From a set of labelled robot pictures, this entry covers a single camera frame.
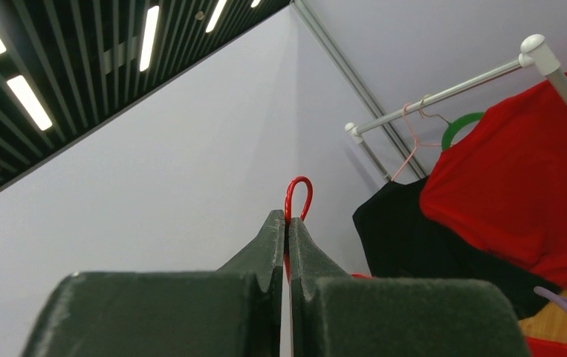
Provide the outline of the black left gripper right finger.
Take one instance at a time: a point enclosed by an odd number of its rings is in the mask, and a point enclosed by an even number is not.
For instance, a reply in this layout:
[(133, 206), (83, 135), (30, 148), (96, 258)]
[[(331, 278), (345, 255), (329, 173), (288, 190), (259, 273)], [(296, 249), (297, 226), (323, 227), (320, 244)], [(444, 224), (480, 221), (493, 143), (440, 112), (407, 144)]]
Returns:
[(480, 280), (356, 278), (288, 225), (294, 356), (528, 356), (509, 301)]

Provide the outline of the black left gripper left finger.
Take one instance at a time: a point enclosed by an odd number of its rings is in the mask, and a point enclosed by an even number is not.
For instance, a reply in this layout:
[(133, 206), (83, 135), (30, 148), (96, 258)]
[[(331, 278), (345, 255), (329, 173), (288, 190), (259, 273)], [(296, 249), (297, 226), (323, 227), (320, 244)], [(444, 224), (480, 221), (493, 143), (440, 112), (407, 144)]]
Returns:
[(215, 271), (84, 271), (52, 291), (24, 356), (277, 356), (284, 214)]

